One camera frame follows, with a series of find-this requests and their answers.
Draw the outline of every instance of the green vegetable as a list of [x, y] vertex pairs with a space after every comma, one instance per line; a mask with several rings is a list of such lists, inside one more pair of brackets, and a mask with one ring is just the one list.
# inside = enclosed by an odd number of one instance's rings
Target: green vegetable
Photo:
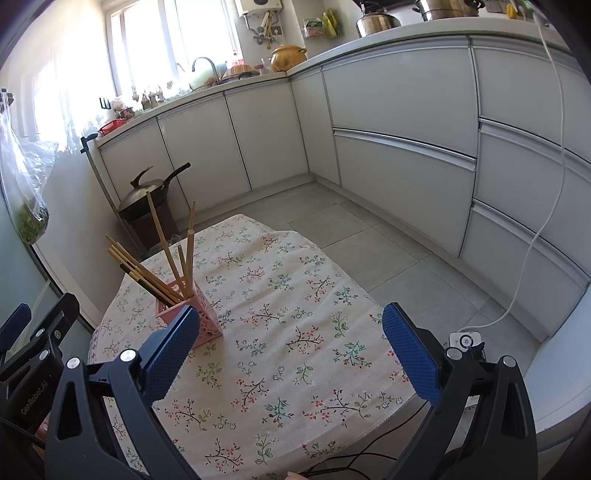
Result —
[[18, 236], [23, 242], [32, 245], [45, 233], [48, 221], [49, 211], [44, 201], [32, 199], [30, 202], [25, 202], [17, 216]]

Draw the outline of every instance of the plastic bag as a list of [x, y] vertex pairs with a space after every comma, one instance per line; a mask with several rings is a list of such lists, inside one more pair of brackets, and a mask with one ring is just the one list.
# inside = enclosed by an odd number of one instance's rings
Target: plastic bag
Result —
[[0, 183], [12, 223], [23, 242], [34, 244], [47, 230], [49, 211], [41, 197], [58, 144], [17, 138], [8, 95], [0, 93]]

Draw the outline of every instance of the blue gripper pad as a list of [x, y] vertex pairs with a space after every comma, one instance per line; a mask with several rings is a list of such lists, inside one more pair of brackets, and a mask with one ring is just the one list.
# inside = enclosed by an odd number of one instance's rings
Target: blue gripper pad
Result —
[[0, 352], [8, 352], [31, 321], [29, 305], [21, 303], [0, 327]]
[[392, 303], [384, 308], [382, 327], [418, 396], [435, 406], [441, 397], [437, 364]]
[[165, 397], [199, 335], [199, 326], [199, 312], [187, 305], [167, 328], [150, 335], [138, 350], [142, 359], [141, 395], [147, 406]]

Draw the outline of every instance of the white cabinet door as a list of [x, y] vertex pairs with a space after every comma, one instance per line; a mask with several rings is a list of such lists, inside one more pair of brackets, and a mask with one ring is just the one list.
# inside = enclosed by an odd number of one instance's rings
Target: white cabinet door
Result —
[[[462, 260], [512, 298], [533, 237], [527, 228], [475, 200]], [[583, 296], [588, 282], [581, 269], [540, 238], [528, 257], [517, 303], [553, 335]]]
[[310, 171], [340, 184], [329, 104], [320, 71], [291, 81]]
[[250, 191], [228, 107], [222, 96], [189, 104], [158, 117], [175, 168], [192, 167], [179, 176], [187, 200], [207, 209]]
[[[124, 133], [104, 144], [100, 148], [100, 153], [117, 190], [117, 195], [121, 199], [131, 191], [132, 187], [129, 183], [143, 169], [149, 166], [154, 167], [146, 172], [141, 179], [142, 182], [153, 179], [164, 180], [174, 170], [155, 119], [148, 120], [130, 130], [129, 133]], [[170, 182], [168, 204], [175, 220], [189, 215], [189, 205], [177, 179]]]
[[323, 73], [335, 127], [476, 156], [478, 102], [466, 37], [380, 48], [338, 60]]
[[[560, 91], [544, 49], [530, 42], [475, 37], [481, 115], [560, 143]], [[564, 144], [591, 160], [591, 86], [577, 61], [551, 51], [564, 90]]]
[[335, 135], [343, 188], [459, 255], [474, 188], [470, 157], [384, 135]]
[[289, 83], [259, 83], [226, 95], [254, 189], [308, 172]]
[[[562, 197], [542, 237], [591, 274], [591, 164], [568, 151], [565, 161]], [[537, 232], [560, 188], [560, 148], [483, 120], [478, 162], [475, 197]]]

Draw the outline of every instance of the floral tablecloth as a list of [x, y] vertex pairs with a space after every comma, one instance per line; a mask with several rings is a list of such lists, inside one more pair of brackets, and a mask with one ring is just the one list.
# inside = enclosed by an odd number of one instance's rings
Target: floral tablecloth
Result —
[[[309, 240], [237, 215], [195, 244], [194, 277], [223, 337], [191, 351], [153, 408], [201, 478], [302, 471], [414, 394], [383, 335], [382, 308]], [[173, 279], [163, 252], [144, 265]], [[139, 348], [163, 328], [154, 303], [126, 276], [93, 335], [90, 362]], [[143, 469], [115, 402], [108, 407], [129, 463]]]

